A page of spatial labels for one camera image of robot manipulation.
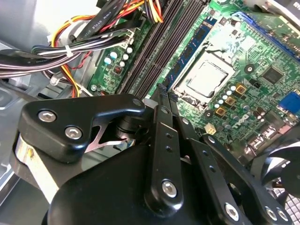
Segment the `silver screw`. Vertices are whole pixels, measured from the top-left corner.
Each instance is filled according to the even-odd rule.
[[[142,106],[140,100],[138,100],[138,99],[135,98],[135,99],[133,99],[132,101],[133,101],[133,103],[134,103],[135,105],[137,105],[137,106]]]
[[[285,221],[289,221],[289,219],[287,218],[286,214],[280,209],[280,208],[277,208],[277,212],[278,214],[280,215],[280,217],[285,220]]]
[[[182,122],[184,122],[185,124],[189,124],[189,122],[186,118],[182,118]]]
[[[97,90],[98,90],[98,87],[97,87],[96,85],[92,85],[92,86],[90,87],[90,90],[91,90],[91,91],[97,91]]]
[[[46,123],[51,123],[56,120],[56,115],[51,111],[41,111],[38,117],[41,121]]]
[[[177,195],[177,189],[172,182],[164,181],[163,182],[163,191],[164,193],[169,196],[170,198],[175,198]]]
[[[213,144],[216,143],[215,139],[213,139],[211,136],[208,137],[208,140]]]
[[[275,213],[268,207],[265,207],[265,210],[267,212],[267,214],[269,215],[269,217],[271,217],[271,219],[273,219],[274,221],[277,221],[277,217],[275,215]]]
[[[162,107],[160,110],[161,110],[162,112],[164,112],[165,114],[168,114],[168,111],[166,110],[166,108]]]
[[[65,134],[68,138],[73,139],[73,140],[77,140],[77,139],[81,138],[83,135],[81,130],[76,127],[68,127],[65,130]]]
[[[233,219],[234,221],[238,221],[240,216],[238,211],[236,210],[236,208],[234,208],[231,204],[226,203],[225,204],[225,210],[226,213],[230,216],[231,219]]]

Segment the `wire bundle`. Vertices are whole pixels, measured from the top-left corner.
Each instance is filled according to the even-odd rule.
[[[0,51],[0,79],[28,75],[34,72],[43,72],[51,78],[54,74],[51,69],[60,67],[64,75],[63,83],[72,85],[72,97],[80,95],[77,84],[70,69],[81,68],[84,60],[92,51],[102,50],[118,46],[127,41],[128,29],[141,25],[141,21],[127,21],[118,24],[118,20],[142,5],[145,5],[146,15],[150,21],[157,23],[163,21],[159,1],[156,0],[110,0],[97,15],[78,15],[66,21],[52,36],[51,46],[36,45],[31,53],[12,50],[10,52]],[[60,35],[77,21],[89,21],[77,38],[66,46],[58,46]],[[70,68],[67,64],[74,59],[83,57],[80,65]]]

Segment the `cpu socket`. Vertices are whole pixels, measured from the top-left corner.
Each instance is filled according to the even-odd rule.
[[[187,102],[205,105],[235,73],[232,66],[213,53],[204,52],[200,59],[173,87]]]

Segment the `black ram slot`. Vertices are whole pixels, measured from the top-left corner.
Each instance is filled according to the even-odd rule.
[[[174,33],[164,42],[158,56],[148,69],[147,76],[137,85],[138,89],[133,94],[139,98],[147,95],[208,2],[209,0],[192,0],[188,3],[176,27],[173,28]]]
[[[137,59],[133,63],[133,67],[130,69],[128,74],[120,82],[120,86],[118,87],[116,93],[128,93],[131,90],[132,86],[136,82],[136,79],[141,74],[141,71],[148,63],[148,58],[156,50],[160,39],[168,31],[168,28],[173,22],[175,16],[178,14],[180,9],[182,9],[183,3],[184,1],[182,0],[172,0],[169,4],[167,4],[164,11],[164,22],[155,25],[150,31],[149,37],[146,38],[144,43],[142,44],[143,49],[141,53],[138,55]]]

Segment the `black mechanical arm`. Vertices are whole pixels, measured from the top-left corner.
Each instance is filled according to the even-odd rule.
[[[159,85],[146,105],[129,94],[27,104],[11,162],[49,201],[44,224],[293,224],[176,102]],[[83,171],[85,152],[127,138],[135,145]]]

